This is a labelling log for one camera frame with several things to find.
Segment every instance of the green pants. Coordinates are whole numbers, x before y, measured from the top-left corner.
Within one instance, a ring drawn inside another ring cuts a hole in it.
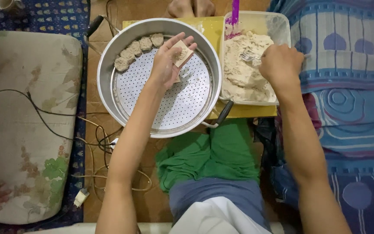
[[[160,187],[168,192],[179,181],[205,177],[259,182],[251,143],[246,119],[227,119],[210,135],[176,136],[155,156]]]

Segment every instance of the dough piece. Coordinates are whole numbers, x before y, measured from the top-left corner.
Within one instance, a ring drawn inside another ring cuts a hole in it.
[[[193,53],[192,50],[190,50],[182,40],[179,40],[175,45],[173,45],[171,48],[173,47],[181,47],[182,51],[179,53],[179,55],[177,55],[175,57],[175,60],[173,61],[173,63],[177,66],[177,67],[180,67],[181,64],[184,63],[184,61],[190,56],[190,54]]]
[[[135,54],[132,51],[132,49],[129,48],[129,47],[122,50],[120,55],[121,55],[121,57],[126,58],[129,63],[132,63],[132,61],[135,59]]]
[[[268,101],[271,85],[259,72],[263,52],[273,44],[269,36],[247,32],[225,42],[223,89],[233,95],[235,100]],[[256,55],[252,62],[240,59],[244,50]]]
[[[151,41],[155,47],[159,48],[164,43],[164,36],[162,33],[153,34],[151,35]]]
[[[128,48],[130,48],[132,50],[132,52],[136,55],[136,56],[140,56],[142,54],[142,50],[141,50],[141,47],[139,45],[139,42],[138,41],[133,41],[129,46]]]
[[[123,72],[129,68],[129,61],[126,58],[117,56],[115,59],[115,67],[118,72]]]
[[[141,50],[151,50],[153,47],[153,43],[149,37],[142,37],[141,40],[139,40],[139,45],[141,46]]]

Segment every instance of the white cloth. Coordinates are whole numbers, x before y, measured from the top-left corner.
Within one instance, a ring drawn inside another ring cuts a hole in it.
[[[271,234],[225,197],[195,202],[169,234]]]

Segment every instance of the flour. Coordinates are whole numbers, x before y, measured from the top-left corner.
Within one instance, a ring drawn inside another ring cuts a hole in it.
[[[234,100],[267,102],[274,94],[269,82],[259,72],[263,52],[273,44],[269,36],[239,35],[225,41],[223,90]],[[256,55],[252,62],[240,59],[244,50]]]

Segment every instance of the blue patterned mat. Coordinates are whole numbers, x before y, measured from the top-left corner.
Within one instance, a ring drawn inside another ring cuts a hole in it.
[[[27,31],[36,33],[57,33],[77,38],[83,49],[83,70],[81,90],[77,113],[86,114],[86,76],[88,47],[83,41],[83,32],[89,24],[90,0],[70,1],[39,1],[23,0],[28,14],[23,19],[11,19],[0,11],[0,30]],[[86,125],[76,118],[74,135],[85,138]],[[83,209],[73,206],[74,197],[84,186],[84,179],[74,178],[71,174],[84,174],[84,150],[82,143],[74,143],[71,156],[69,175],[67,177],[62,209],[54,217],[27,225],[0,224],[0,234],[23,233],[61,226],[69,226],[83,221]]]

